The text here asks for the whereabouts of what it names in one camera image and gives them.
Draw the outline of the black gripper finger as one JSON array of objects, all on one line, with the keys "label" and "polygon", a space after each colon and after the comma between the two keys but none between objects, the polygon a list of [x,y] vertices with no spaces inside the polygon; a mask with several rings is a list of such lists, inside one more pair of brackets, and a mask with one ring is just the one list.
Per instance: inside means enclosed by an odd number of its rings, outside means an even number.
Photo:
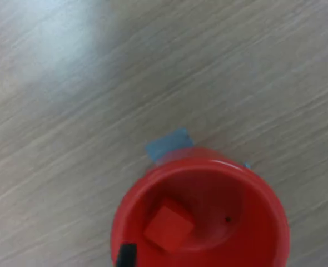
[{"label": "black gripper finger", "polygon": [[120,246],[116,259],[116,267],[137,266],[137,244],[123,243]]}]

